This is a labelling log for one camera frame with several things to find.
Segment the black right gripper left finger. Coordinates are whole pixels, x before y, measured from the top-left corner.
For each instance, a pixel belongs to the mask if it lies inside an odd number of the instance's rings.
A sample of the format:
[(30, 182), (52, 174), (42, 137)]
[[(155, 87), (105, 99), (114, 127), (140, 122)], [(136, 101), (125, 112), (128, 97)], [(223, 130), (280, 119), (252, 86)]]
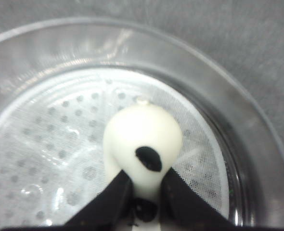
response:
[(122, 170), (68, 222), (72, 231), (111, 231), (129, 212), (132, 181)]

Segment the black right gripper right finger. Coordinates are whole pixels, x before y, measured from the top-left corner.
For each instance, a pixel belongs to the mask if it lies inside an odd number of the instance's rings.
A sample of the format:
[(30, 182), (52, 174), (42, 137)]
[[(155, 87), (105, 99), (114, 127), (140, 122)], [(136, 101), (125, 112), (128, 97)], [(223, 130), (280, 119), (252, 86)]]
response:
[(163, 231), (230, 231), (231, 223), (170, 169), (161, 183)]

